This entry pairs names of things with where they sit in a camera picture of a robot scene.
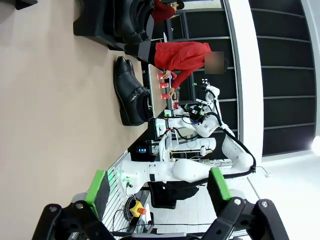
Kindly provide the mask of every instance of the red jacket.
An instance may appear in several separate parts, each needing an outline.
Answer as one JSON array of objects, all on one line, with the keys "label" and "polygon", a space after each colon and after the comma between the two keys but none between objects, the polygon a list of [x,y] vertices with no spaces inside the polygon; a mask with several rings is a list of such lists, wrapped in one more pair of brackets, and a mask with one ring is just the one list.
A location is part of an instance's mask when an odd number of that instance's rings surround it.
[{"label": "red jacket", "polygon": [[194,70],[204,66],[206,52],[211,52],[206,42],[158,42],[154,62],[159,69],[181,70],[171,85],[176,89]]},{"label": "red jacket", "polygon": [[155,23],[160,23],[176,14],[175,9],[169,4],[162,4],[160,0],[154,0],[154,10],[151,13]]}]

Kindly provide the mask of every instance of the dark hair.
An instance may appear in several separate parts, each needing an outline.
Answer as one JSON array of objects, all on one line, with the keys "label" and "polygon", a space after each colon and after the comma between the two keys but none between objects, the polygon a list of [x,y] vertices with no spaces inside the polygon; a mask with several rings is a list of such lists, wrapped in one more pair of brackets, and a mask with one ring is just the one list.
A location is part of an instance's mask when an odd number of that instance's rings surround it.
[{"label": "dark hair", "polygon": [[229,61],[228,59],[224,58],[224,64],[223,64],[223,68],[224,68],[224,72],[227,71],[228,67],[229,67]]},{"label": "dark hair", "polygon": [[179,4],[179,6],[176,8],[177,10],[184,9],[185,4],[182,0],[176,0],[176,3]]}]

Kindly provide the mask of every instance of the bright light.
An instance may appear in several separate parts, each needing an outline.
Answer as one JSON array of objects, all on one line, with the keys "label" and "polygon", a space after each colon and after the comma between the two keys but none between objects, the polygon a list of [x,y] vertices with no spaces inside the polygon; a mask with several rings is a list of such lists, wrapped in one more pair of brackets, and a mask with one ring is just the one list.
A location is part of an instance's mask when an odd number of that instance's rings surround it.
[{"label": "bright light", "polygon": [[314,138],[311,149],[315,155],[320,156],[320,136]]}]

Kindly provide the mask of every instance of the person's hand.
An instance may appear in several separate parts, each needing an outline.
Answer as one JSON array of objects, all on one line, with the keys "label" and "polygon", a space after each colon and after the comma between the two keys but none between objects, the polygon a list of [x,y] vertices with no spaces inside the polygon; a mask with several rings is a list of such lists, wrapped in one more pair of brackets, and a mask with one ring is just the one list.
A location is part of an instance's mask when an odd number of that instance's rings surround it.
[{"label": "person's hand", "polygon": [[169,95],[170,95],[170,98],[172,98],[172,96],[174,95],[174,93],[175,93],[175,89],[172,87],[171,89],[170,89],[170,91],[169,91]]},{"label": "person's hand", "polygon": [[171,76],[171,71],[167,70],[165,71],[165,74],[163,75],[163,79],[168,79]]}]

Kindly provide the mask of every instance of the green gripper pad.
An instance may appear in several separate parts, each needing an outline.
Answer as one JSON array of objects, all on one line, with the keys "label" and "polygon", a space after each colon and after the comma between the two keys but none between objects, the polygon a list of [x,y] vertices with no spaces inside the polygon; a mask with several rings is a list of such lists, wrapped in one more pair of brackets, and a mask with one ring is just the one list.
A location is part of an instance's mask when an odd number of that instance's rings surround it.
[{"label": "green gripper pad", "polygon": [[102,220],[106,210],[110,194],[110,185],[106,170],[97,170],[89,190],[87,191],[85,201],[91,205],[93,212]]},{"label": "green gripper pad", "polygon": [[210,169],[206,188],[209,192],[215,214],[218,217],[232,198],[226,180],[218,167]]}]

